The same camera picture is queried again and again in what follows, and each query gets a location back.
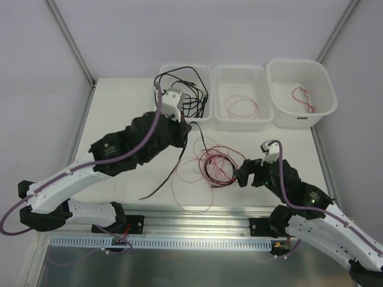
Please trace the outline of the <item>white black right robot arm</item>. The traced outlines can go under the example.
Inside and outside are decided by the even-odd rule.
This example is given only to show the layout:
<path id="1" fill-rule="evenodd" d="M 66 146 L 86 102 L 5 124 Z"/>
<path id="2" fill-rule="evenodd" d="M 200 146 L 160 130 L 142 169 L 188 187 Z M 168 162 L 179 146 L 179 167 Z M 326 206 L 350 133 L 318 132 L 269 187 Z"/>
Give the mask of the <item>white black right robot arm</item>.
<path id="1" fill-rule="evenodd" d="M 324 191 L 302 181 L 287 160 L 250 160 L 234 172 L 240 187 L 250 175 L 281 204 L 258 228 L 266 236 L 295 237 L 326 254 L 360 286 L 382 286 L 382 245 L 353 223 Z"/>

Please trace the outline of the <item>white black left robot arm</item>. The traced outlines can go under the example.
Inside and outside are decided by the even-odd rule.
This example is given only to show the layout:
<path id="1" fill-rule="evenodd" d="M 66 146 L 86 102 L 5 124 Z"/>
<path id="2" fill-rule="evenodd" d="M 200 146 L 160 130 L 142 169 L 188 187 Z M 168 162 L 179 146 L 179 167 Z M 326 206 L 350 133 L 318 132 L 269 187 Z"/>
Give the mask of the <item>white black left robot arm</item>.
<path id="1" fill-rule="evenodd" d="M 26 200 L 19 211 L 20 222 L 40 232 L 74 224 L 91 225 L 94 233 L 102 229 L 123 233 L 127 219 L 120 203 L 81 202 L 73 196 L 150 162 L 169 146 L 185 149 L 191 129 L 185 120 L 155 112 L 134 118 L 124 130 L 105 135 L 79 160 L 46 180 L 19 182 L 19 197 Z"/>

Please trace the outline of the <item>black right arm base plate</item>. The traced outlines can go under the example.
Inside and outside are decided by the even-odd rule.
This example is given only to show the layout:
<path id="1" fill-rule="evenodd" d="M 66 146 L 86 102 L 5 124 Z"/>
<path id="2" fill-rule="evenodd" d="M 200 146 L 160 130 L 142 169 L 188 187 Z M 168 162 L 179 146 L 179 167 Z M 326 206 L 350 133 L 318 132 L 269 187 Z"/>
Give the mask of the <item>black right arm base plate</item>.
<path id="1" fill-rule="evenodd" d="M 251 237 L 288 237 L 286 232 L 271 229 L 267 218 L 249 218 L 249 230 Z"/>

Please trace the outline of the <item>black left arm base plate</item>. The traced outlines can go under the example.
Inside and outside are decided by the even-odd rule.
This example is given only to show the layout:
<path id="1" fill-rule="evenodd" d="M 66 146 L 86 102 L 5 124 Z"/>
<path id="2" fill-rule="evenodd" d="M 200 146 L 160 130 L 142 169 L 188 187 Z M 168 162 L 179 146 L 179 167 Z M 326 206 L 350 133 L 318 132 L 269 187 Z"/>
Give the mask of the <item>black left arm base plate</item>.
<path id="1" fill-rule="evenodd" d="M 109 233 L 113 234 L 142 234 L 144 230 L 143 215 L 127 215 L 124 213 L 99 220 L 99 225 Z"/>

